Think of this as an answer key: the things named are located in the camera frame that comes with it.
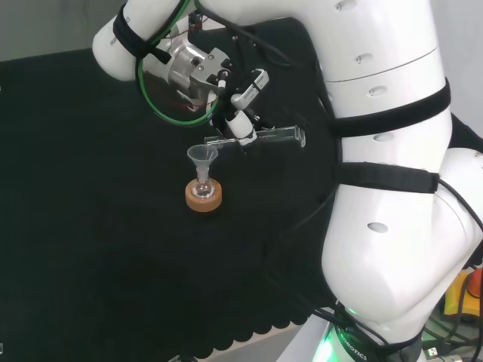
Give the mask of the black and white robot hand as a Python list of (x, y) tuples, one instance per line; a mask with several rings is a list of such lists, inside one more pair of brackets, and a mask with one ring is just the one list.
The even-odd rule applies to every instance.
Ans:
[(218, 135), (234, 139), (241, 148), (258, 139), (258, 132), (273, 130), (274, 125), (264, 121), (250, 107), (256, 96), (245, 96), (236, 91), (210, 120)]

